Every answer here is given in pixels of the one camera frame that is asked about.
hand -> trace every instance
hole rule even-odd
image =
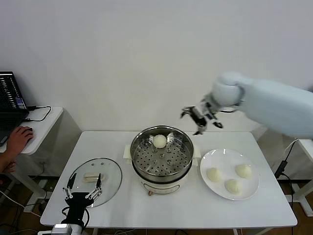
[[[3,170],[3,172],[4,173],[12,173],[12,172],[14,172],[15,171],[15,169],[14,169],[15,165],[16,165],[15,161],[10,162],[10,164]]]
[[[18,126],[11,133],[6,145],[5,152],[11,155],[12,159],[14,159],[23,151],[27,142],[33,137],[34,133],[32,128],[28,126]]]

pot handle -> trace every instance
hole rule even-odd
[[[124,149],[123,159],[127,164],[132,164],[131,145],[127,144]]]
[[[201,159],[201,152],[198,146],[194,145],[194,155],[192,156],[192,166],[198,166],[198,159]]]

floor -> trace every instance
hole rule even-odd
[[[54,186],[56,185],[56,180],[49,180],[45,190],[53,191]],[[3,190],[3,187],[9,184],[8,180],[4,181],[4,184],[0,186],[0,190]],[[290,193],[290,186],[288,183],[280,184],[284,193]],[[12,199],[18,201],[19,203],[25,205],[27,203],[28,198],[30,197],[31,192],[23,185],[14,185],[9,193],[9,196]],[[313,205],[313,193],[307,196],[307,199],[311,205]],[[298,219],[298,225],[294,227],[293,234],[294,235],[312,235],[313,234],[313,217],[306,217],[301,206],[298,203],[294,203],[293,211]],[[40,214],[39,204],[35,206],[35,213]],[[22,209],[16,207],[16,205],[5,199],[3,203],[0,204],[0,229],[6,230],[8,232],[16,232],[24,229],[34,229],[36,231],[45,231],[50,230],[50,227],[46,227],[40,224],[40,220],[35,215],[30,213],[22,212]],[[114,229],[100,229],[99,235],[113,235],[118,230]],[[86,229],[86,232],[91,235],[92,229]],[[135,230],[128,235],[232,235],[232,230],[185,230],[185,231],[177,231],[177,230]],[[23,235],[34,235],[36,232],[34,231],[24,231]],[[278,228],[272,229],[271,231],[266,233],[267,235],[291,235],[291,228]]]

glass lid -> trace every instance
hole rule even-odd
[[[79,166],[70,176],[76,174],[71,192],[92,192],[95,190],[99,173],[101,173],[102,193],[90,206],[100,206],[108,202],[117,193],[122,183],[122,171],[119,165],[108,158],[97,158],[85,162]]]

laptop screen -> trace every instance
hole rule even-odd
[[[27,107],[12,72],[0,72],[0,112],[23,111]]]

